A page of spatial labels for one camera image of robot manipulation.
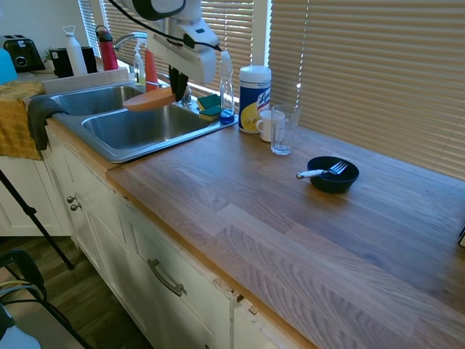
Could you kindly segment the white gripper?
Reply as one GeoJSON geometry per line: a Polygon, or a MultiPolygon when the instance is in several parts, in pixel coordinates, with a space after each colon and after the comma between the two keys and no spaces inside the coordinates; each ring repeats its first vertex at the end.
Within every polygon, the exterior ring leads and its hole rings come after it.
{"type": "Polygon", "coordinates": [[[162,36],[149,33],[148,49],[169,65],[170,86],[174,88],[177,102],[185,95],[188,78],[207,84],[216,76],[217,56],[212,48],[207,47],[196,52],[186,46],[177,47],[162,36]]]}

